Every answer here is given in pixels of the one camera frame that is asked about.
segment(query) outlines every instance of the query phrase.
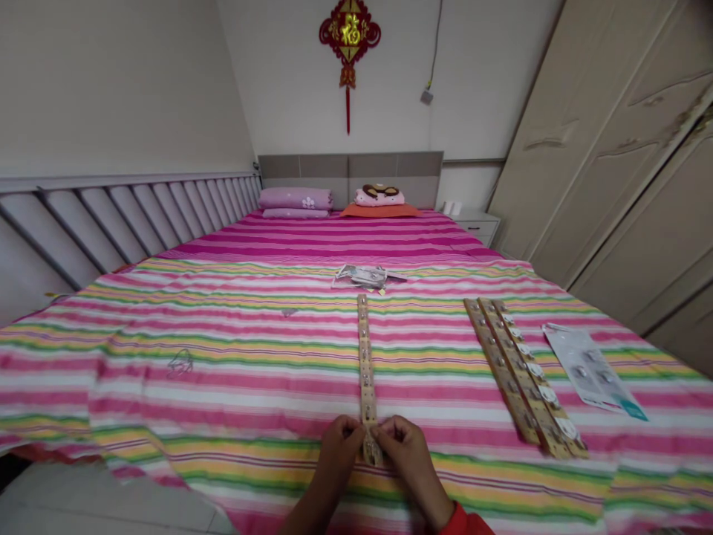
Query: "striped bed sheet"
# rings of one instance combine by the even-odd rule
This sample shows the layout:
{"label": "striped bed sheet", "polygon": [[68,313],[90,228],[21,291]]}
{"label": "striped bed sheet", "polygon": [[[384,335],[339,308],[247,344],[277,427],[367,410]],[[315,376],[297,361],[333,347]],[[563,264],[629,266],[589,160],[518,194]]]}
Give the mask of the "striped bed sheet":
{"label": "striped bed sheet", "polygon": [[[0,330],[0,450],[100,455],[118,478],[203,494],[241,534],[274,532],[325,427],[358,417],[357,293],[330,288],[344,263],[407,275],[369,295],[379,416],[419,424],[449,495],[497,534],[713,525],[712,383],[433,212],[253,213]],[[466,296],[509,306],[591,459],[518,440]],[[650,421],[583,404],[546,322],[586,328]],[[359,461],[331,531],[420,532],[413,515],[390,469]]]}

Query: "headboard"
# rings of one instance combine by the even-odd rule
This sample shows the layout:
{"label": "headboard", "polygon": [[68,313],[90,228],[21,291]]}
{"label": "headboard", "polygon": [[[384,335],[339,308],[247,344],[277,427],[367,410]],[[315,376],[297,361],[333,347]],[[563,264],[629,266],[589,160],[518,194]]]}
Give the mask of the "headboard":
{"label": "headboard", "polygon": [[342,210],[364,184],[401,189],[416,208],[435,208],[443,151],[369,152],[352,155],[262,155],[263,186],[332,190],[334,209]]}

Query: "pillow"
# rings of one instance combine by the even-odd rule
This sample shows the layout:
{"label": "pillow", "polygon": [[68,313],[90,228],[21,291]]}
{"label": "pillow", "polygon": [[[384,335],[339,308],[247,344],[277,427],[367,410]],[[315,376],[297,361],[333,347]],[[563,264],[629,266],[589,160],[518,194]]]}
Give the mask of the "pillow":
{"label": "pillow", "polygon": [[418,217],[421,211],[412,205],[404,203],[389,207],[361,207],[355,203],[347,206],[339,217]]}
{"label": "pillow", "polygon": [[305,187],[273,187],[260,191],[260,208],[331,210],[332,190]]}
{"label": "pillow", "polygon": [[356,195],[354,196],[355,204],[358,204],[359,206],[377,207],[377,206],[396,206],[397,204],[404,204],[406,202],[406,200],[403,197],[403,193],[401,193],[396,188],[391,188],[392,190],[396,190],[396,193],[394,193],[393,195],[386,195],[385,193],[374,192],[374,193],[376,193],[376,197],[373,197],[366,193],[365,188],[367,186],[368,186],[368,184],[365,184],[365,186],[363,188],[360,188],[356,191]]}
{"label": "pillow", "polygon": [[264,218],[279,219],[324,219],[329,217],[329,210],[306,210],[305,208],[265,208]]}

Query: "wall socket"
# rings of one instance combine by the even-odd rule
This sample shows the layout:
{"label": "wall socket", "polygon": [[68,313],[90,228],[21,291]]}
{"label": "wall socket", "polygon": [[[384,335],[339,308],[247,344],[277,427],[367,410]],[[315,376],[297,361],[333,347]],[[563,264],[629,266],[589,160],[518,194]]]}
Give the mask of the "wall socket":
{"label": "wall socket", "polygon": [[421,102],[428,106],[432,100],[433,93],[431,93],[428,89],[424,89],[423,93],[421,93]]}

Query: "chinese knot ornament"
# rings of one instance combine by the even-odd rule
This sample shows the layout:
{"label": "chinese knot ornament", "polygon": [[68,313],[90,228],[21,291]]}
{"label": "chinese knot ornament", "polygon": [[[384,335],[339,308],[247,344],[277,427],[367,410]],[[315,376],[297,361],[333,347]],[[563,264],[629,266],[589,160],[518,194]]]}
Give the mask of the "chinese knot ornament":
{"label": "chinese knot ornament", "polygon": [[381,28],[371,21],[363,0],[341,0],[332,10],[332,16],[319,27],[319,41],[330,45],[342,60],[342,77],[339,87],[347,86],[347,134],[350,130],[349,88],[357,88],[354,64],[369,48],[379,44]]}

